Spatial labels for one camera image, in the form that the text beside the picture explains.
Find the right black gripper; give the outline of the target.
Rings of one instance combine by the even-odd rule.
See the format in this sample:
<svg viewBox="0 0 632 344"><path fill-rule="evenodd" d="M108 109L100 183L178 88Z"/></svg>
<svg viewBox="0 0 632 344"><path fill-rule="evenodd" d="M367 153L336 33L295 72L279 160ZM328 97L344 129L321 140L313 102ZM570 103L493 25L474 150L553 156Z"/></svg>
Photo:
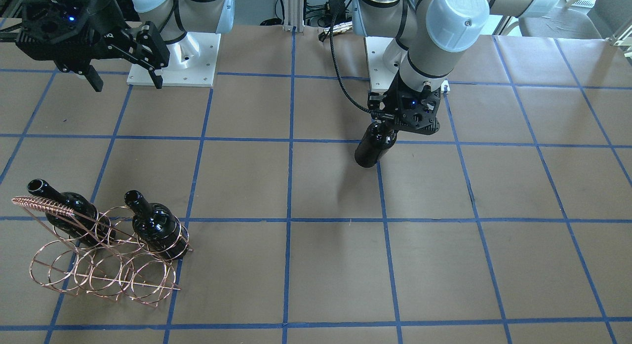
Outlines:
<svg viewBox="0 0 632 344"><path fill-rule="evenodd" d="M2 43L14 43L37 61L53 61L64 72L85 76L95 92L103 80L92 59L115 55L148 71L155 88L170 52L153 23L126 28L117 0L23 0L22 22L1 31Z"/></svg>

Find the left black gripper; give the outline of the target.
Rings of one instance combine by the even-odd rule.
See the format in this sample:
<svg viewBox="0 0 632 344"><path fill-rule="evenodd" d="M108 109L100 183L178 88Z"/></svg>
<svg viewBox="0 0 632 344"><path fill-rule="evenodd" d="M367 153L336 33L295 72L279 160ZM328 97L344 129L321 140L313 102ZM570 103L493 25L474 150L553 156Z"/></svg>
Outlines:
<svg viewBox="0 0 632 344"><path fill-rule="evenodd" d="M421 91L417 91L408 87L400 76L395 76L383 94L368 93L368 108L381 132L433 135L440 129L436 118L440 95L440 88L433 91L429 84L425 84Z"/></svg>

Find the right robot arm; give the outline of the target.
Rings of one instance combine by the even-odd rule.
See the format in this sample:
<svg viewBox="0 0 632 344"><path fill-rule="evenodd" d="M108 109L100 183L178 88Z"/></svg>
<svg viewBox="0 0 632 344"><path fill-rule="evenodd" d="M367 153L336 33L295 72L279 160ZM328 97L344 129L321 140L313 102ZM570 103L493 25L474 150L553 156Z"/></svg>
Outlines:
<svg viewBox="0 0 632 344"><path fill-rule="evenodd" d="M95 59L132 64L129 85L212 87L221 35L234 25L235 0L132 0L128 24L117 0L24 0L22 22L1 32L29 58L52 61L100 92Z"/></svg>

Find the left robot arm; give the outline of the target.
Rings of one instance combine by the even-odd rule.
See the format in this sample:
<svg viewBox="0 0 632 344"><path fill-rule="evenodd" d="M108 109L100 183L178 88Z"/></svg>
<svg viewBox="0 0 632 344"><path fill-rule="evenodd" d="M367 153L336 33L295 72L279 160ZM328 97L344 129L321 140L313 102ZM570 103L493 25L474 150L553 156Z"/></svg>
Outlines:
<svg viewBox="0 0 632 344"><path fill-rule="evenodd" d="M367 135L435 133L441 85L476 43L490 15L543 16L559 0L352 0L354 30L392 38L393 81L369 108Z"/></svg>

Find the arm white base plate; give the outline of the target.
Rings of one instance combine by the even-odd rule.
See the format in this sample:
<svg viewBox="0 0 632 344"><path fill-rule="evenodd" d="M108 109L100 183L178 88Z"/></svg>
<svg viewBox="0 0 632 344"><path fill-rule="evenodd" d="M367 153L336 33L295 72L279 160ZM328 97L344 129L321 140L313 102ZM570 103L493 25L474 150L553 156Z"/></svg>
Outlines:
<svg viewBox="0 0 632 344"><path fill-rule="evenodd" d="M170 59L161 70L164 87L212 87L221 34L188 32L167 45Z"/></svg>
<svg viewBox="0 0 632 344"><path fill-rule="evenodd" d="M436 91L462 54L445 51L427 35L413 37L408 43L408 50L403 51L394 38L365 38L371 92L387 92L398 76L412 90L427 87Z"/></svg>

